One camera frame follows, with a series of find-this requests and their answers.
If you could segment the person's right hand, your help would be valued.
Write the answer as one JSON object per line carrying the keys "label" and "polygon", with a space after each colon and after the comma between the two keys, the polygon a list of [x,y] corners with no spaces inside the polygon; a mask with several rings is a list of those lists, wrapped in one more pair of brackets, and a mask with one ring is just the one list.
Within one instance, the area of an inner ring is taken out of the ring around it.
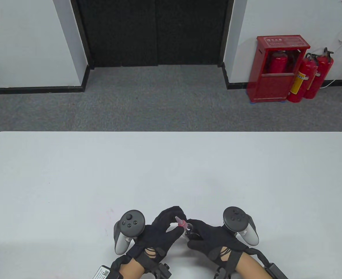
{"label": "person's right hand", "polygon": [[189,240],[189,249],[204,254],[213,263],[228,271],[235,271],[239,260],[248,248],[233,233],[224,227],[213,227],[201,220],[188,219],[193,228],[202,238]]}

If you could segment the person's left hand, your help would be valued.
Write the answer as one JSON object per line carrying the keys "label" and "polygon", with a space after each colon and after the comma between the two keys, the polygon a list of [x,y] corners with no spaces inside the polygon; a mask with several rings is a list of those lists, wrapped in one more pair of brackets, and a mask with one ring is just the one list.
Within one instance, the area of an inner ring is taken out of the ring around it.
{"label": "person's left hand", "polygon": [[184,234],[184,228],[179,226],[167,231],[172,223],[177,223],[176,217],[186,219],[184,211],[179,206],[163,210],[151,225],[145,225],[142,234],[126,253],[145,269],[145,273],[151,273],[155,278],[171,276],[161,261],[171,246]]}

